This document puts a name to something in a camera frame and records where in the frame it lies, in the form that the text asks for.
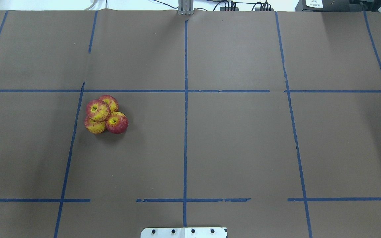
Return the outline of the red yellow apple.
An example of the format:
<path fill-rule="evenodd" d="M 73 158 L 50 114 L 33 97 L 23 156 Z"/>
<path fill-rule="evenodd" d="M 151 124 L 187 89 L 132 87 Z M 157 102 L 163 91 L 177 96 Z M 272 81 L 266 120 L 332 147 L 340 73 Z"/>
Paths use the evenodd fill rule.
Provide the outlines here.
<path fill-rule="evenodd" d="M 106 102 L 100 99 L 94 99 L 87 103 L 86 115 L 93 121 L 103 122 L 110 118 L 111 109 Z"/>
<path fill-rule="evenodd" d="M 84 126 L 87 131 L 91 132 L 92 134 L 101 134 L 105 131 L 105 121 L 94 121 L 90 119 L 89 117 L 86 117 L 84 119 Z"/>
<path fill-rule="evenodd" d="M 112 112 L 107 121 L 105 128 L 113 134 L 122 134 L 128 128 L 129 120 L 127 116 L 121 112 Z"/>
<path fill-rule="evenodd" d="M 109 107 L 111 112 L 117 112 L 119 108 L 118 101 L 110 95 L 102 95 L 99 100 L 104 101 Z"/>

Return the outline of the red yellow apple front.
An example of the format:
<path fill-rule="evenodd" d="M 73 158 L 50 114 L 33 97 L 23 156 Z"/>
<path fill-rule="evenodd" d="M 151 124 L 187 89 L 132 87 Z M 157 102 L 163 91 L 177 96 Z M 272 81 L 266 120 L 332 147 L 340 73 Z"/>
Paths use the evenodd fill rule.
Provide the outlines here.
<path fill-rule="evenodd" d="M 105 121 L 94 121 L 90 119 L 89 117 L 86 117 L 84 119 L 84 126 L 87 131 L 91 132 L 92 134 L 101 134 L 105 131 Z"/>

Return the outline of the black box computer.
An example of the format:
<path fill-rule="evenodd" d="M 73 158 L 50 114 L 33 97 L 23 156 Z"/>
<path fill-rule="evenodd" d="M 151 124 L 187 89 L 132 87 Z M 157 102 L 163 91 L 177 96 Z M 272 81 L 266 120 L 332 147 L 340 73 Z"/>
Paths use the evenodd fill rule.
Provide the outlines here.
<path fill-rule="evenodd" d="M 381 0 L 299 0 L 296 12 L 378 12 Z"/>

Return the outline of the aluminium frame post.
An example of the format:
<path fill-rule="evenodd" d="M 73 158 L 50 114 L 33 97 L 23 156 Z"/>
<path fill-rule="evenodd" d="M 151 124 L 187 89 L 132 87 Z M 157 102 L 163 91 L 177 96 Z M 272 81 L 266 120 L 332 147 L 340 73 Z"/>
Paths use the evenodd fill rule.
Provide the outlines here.
<path fill-rule="evenodd" d="M 194 0 L 178 0 L 178 15 L 193 15 Z"/>

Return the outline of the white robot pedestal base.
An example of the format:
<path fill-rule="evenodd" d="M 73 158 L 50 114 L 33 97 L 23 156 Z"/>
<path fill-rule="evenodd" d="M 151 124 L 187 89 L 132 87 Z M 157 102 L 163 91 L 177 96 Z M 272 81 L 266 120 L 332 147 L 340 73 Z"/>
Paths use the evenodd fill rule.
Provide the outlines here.
<path fill-rule="evenodd" d="M 166 227 L 145 228 L 141 238 L 227 238 L 227 228 L 223 227 Z"/>

